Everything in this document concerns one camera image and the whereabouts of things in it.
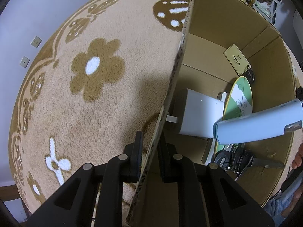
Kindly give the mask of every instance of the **power socket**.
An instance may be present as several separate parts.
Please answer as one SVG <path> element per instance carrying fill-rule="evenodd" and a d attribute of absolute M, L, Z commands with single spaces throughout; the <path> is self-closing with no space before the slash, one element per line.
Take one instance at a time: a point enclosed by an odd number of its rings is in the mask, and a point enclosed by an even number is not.
<path fill-rule="evenodd" d="M 20 62 L 20 66 L 23 66 L 24 68 L 26 68 L 27 65 L 28 65 L 28 63 L 29 63 L 29 58 L 23 56 L 23 58 L 22 58 L 22 60 Z"/>
<path fill-rule="evenodd" d="M 39 37 L 35 37 L 34 40 L 31 42 L 31 45 L 33 45 L 35 48 L 38 48 L 42 40 Z"/>

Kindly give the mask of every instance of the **white flower pattern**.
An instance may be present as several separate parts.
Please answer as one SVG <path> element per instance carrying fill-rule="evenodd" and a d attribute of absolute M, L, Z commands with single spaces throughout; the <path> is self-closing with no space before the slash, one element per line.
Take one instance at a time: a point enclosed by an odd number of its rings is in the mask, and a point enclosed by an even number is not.
<path fill-rule="evenodd" d="M 71 162 L 67 158 L 57 160 L 55 153 L 55 140 L 53 137 L 49 139 L 50 155 L 45 156 L 45 163 L 48 169 L 53 171 L 58 179 L 60 186 L 64 183 L 62 175 L 63 171 L 69 171 L 72 167 Z"/>

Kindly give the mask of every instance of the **white power adapter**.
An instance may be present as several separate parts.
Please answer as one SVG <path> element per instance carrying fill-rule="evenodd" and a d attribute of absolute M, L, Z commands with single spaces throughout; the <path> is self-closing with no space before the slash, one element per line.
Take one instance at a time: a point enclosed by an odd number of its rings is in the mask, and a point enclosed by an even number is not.
<path fill-rule="evenodd" d="M 173 130 L 177 134 L 215 138 L 216 124 L 222 120 L 223 111 L 222 101 L 183 89 L 177 94 L 173 117 L 168 115 L 166 120 L 176 123 Z"/>

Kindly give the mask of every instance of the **bunch of keys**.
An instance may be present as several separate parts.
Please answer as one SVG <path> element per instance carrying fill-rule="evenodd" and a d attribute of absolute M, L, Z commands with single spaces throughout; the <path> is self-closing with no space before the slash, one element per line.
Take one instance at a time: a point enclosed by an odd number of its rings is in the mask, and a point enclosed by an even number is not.
<path fill-rule="evenodd" d="M 224 169 L 224 171 L 230 170 L 237 174 L 238 177 L 251 166 L 285 168 L 285 165 L 282 162 L 256 158 L 250 150 L 245 150 L 238 145 L 233 145 L 230 152 L 228 150 L 219 151 L 214 158 L 214 162 Z"/>

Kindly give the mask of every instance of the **cardboard box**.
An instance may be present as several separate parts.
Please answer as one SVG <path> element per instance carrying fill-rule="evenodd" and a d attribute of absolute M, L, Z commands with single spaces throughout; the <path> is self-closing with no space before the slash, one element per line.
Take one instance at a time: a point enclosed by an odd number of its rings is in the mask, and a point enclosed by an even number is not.
<path fill-rule="evenodd" d="M 236 44 L 251 64 L 255 82 L 251 85 L 253 112 L 296 98 L 289 54 L 279 32 L 241 0 L 191 0 L 183 38 L 149 148 L 128 220 L 135 226 L 178 226 L 177 184 L 161 182 L 158 158 L 152 164 L 166 114 L 173 106 L 173 94 L 189 88 L 217 98 L 229 92 L 238 75 L 224 56 Z M 201 164 L 207 141 L 172 134 L 164 129 L 167 142 L 177 151 Z M 246 144 L 260 158 L 287 162 L 293 133 Z M 261 206 L 271 196 L 283 170 L 249 168 L 237 181 Z"/>

